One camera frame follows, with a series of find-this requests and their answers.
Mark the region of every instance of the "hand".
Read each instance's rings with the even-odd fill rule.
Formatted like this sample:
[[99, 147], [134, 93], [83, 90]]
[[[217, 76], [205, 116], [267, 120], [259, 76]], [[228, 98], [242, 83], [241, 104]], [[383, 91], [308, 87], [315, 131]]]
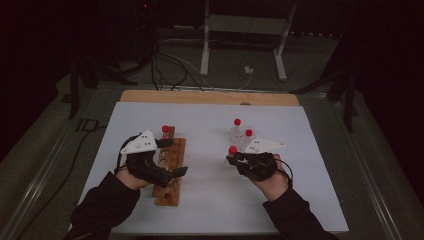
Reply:
[[[275, 159], [281, 159], [280, 155], [274, 154]], [[284, 171], [280, 161], [277, 162], [277, 167]], [[287, 177], [284, 174], [275, 171], [274, 175], [270, 178], [258, 182], [256, 180], [251, 180], [265, 195], [268, 201], [272, 202], [279, 198], [286, 190], [289, 188]]]
[[140, 188], [144, 188], [150, 183], [146, 180], [137, 178], [133, 175], [131, 175], [128, 172], [128, 169], [126, 167], [121, 168], [117, 173], [116, 177], [128, 188], [131, 188], [133, 190], [138, 190]]

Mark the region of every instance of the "red cap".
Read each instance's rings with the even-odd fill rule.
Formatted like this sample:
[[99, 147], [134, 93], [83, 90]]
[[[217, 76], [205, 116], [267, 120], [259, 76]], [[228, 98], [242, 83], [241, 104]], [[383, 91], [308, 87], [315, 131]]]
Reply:
[[252, 130], [250, 130], [250, 129], [247, 129], [247, 130], [246, 130], [246, 136], [250, 137], [250, 136], [252, 136], [252, 135], [253, 135], [253, 131], [252, 131]]
[[237, 153], [237, 147], [236, 147], [236, 146], [231, 146], [231, 147], [228, 149], [228, 152], [229, 152], [230, 154], [236, 154], [236, 153]]
[[167, 125], [163, 125], [162, 132], [168, 132], [168, 131], [169, 131], [169, 127]]
[[240, 124], [241, 124], [241, 120], [240, 119], [238, 119], [238, 118], [234, 119], [234, 125], [240, 126]]

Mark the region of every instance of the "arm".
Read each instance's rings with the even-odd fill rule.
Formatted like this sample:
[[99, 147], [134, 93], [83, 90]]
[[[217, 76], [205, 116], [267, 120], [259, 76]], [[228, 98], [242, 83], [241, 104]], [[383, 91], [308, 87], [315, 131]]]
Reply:
[[[277, 162], [277, 165], [282, 169], [281, 162]], [[263, 206], [281, 235], [287, 239], [337, 239], [322, 228], [311, 212], [309, 203], [289, 188], [287, 178], [283, 174], [276, 172], [262, 182], [252, 182], [268, 199]]]
[[120, 170], [108, 173], [98, 187], [87, 192], [71, 215], [72, 229], [64, 239], [108, 239], [111, 228], [127, 219], [149, 183]]

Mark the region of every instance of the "black sleeve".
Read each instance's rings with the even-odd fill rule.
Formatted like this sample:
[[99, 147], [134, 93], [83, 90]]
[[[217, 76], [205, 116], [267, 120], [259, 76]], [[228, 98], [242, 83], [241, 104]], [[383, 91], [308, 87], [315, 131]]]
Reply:
[[128, 188], [109, 172], [72, 212], [72, 229], [64, 239], [108, 239], [111, 228], [131, 215], [139, 198], [139, 190]]
[[272, 202], [263, 204], [275, 228], [287, 239], [337, 239], [327, 233], [311, 212], [309, 203], [292, 188]]

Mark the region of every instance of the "dark background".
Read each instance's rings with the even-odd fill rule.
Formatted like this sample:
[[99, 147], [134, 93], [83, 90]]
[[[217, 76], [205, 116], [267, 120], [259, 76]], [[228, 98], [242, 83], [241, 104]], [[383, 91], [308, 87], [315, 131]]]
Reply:
[[[217, 1], [213, 11], [228, 11], [234, 4], [238, 14], [278, 17], [280, 1]], [[203, 24], [203, 1], [148, 1], [154, 22], [161, 27]], [[100, 62], [115, 61], [111, 51], [119, 43], [108, 35], [110, 25], [97, 1], [1, 1], [1, 108], [0, 159], [57, 97], [55, 83], [69, 73], [71, 46]], [[131, 26], [128, 5], [117, 12], [120, 23]], [[324, 75], [346, 65], [358, 67], [357, 90], [384, 132], [405, 175], [424, 202], [424, 8], [410, 1], [313, 1], [298, 2], [292, 31], [302, 34], [343, 37]], [[125, 49], [123, 55], [128, 57]]]

